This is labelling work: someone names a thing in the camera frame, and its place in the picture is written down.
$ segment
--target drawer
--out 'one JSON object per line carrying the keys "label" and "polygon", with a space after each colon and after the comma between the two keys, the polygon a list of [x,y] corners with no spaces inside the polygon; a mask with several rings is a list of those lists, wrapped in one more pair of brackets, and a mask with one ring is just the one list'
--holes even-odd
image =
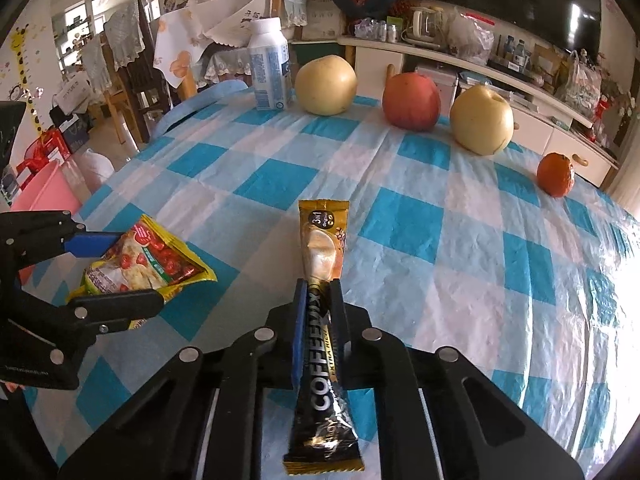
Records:
{"label": "drawer", "polygon": [[385,91],[386,71],[393,65],[395,74],[402,72],[403,54],[376,48],[356,47],[357,94],[382,100]]}
{"label": "drawer", "polygon": [[542,155],[551,138],[553,126],[516,108],[512,107],[511,110],[513,110],[513,122],[518,125],[518,129],[513,130],[513,142]]}
{"label": "drawer", "polygon": [[551,134],[545,155],[553,152],[568,156],[574,164],[575,173],[594,186],[602,184],[611,168],[606,158],[558,128],[554,128]]}

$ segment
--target plastic bag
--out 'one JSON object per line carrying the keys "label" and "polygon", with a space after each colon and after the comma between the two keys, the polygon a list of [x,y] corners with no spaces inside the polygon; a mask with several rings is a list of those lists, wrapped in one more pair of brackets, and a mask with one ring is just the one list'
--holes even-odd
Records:
{"label": "plastic bag", "polygon": [[[164,301],[190,283],[217,281],[216,275],[187,245],[147,215],[97,262],[84,271],[82,282],[69,298],[153,288]],[[137,328],[140,322],[129,328]]]}
{"label": "plastic bag", "polygon": [[483,27],[477,18],[456,12],[449,20],[447,44],[450,52],[460,59],[486,65],[494,46],[494,34]]}
{"label": "plastic bag", "polygon": [[556,97],[573,110],[591,119],[600,101],[602,78],[598,72],[580,62],[574,50],[570,57],[569,78],[556,92]]}
{"label": "plastic bag", "polygon": [[115,173],[111,161],[104,155],[95,153],[91,148],[88,148],[78,158],[78,168],[80,168],[80,173],[82,173],[84,182],[91,193],[98,191],[100,186]]}

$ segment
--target orange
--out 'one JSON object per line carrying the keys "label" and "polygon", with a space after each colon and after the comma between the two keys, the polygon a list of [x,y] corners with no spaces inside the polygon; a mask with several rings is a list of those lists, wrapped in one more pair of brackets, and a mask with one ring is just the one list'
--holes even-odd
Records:
{"label": "orange", "polygon": [[574,186],[574,165],[561,153],[547,153],[538,164],[536,176],[540,189],[560,198]]}

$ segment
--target blue and white tablecloth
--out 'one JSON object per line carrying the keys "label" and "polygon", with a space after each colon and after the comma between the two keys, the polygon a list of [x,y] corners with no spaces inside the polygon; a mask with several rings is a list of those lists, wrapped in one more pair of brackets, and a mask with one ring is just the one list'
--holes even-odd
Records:
{"label": "blue and white tablecloth", "polygon": [[[180,348],[212,351],[291,300],[302,275],[298,200],[350,200],[342,286],[374,326],[415,348],[452,345],[592,476],[640,413],[639,227],[577,177],[565,199],[534,183],[539,156],[492,157],[448,127],[406,134],[364,98],[335,117],[256,111],[251,91],[199,111],[82,208],[91,230],[155,217],[213,267],[139,330],[102,336],[74,392],[27,390],[59,463]],[[28,290],[63,304],[87,260],[39,265]],[[367,470],[380,476],[372,391],[351,392]],[[290,392],[265,402],[263,477],[284,478]]]}

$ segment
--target snack bag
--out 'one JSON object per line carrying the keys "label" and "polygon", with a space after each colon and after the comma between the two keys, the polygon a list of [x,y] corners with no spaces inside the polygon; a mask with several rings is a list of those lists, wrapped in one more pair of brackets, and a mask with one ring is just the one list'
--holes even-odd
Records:
{"label": "snack bag", "polygon": [[[213,270],[187,245],[147,215],[84,271],[69,297],[154,288],[166,303],[185,285],[217,281]],[[144,320],[132,321],[129,329]]]}
{"label": "snack bag", "polygon": [[340,278],[349,202],[301,200],[300,240],[308,282],[303,370],[283,458],[288,474],[362,471],[347,397],[340,386],[328,308],[328,285]]}

